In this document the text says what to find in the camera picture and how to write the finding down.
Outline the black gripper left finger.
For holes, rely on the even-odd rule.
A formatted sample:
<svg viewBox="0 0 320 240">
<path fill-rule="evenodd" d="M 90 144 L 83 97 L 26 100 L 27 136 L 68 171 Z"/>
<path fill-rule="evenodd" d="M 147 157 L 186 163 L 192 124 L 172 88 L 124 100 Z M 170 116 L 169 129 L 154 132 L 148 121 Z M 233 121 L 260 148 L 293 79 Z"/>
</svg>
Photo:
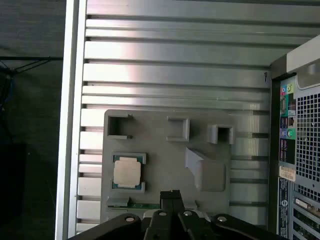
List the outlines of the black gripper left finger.
<svg viewBox="0 0 320 240">
<path fill-rule="evenodd" d="M 160 207 L 151 217 L 140 219 L 124 213 L 74 236 L 76 240 L 168 240 L 176 191 L 160 192 Z"/>
</svg>

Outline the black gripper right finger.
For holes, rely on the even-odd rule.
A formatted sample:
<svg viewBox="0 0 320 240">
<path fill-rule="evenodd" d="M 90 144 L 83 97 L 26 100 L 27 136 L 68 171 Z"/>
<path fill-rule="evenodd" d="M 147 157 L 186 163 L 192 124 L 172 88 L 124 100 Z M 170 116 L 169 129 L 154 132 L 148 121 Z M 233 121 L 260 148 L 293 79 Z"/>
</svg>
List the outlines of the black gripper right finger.
<svg viewBox="0 0 320 240">
<path fill-rule="evenodd" d="M 179 190 L 172 190 L 172 211 L 188 240 L 284 240 L 273 232 L 259 228 L 228 214 L 217 214 L 210 220 L 184 206 Z"/>
</svg>

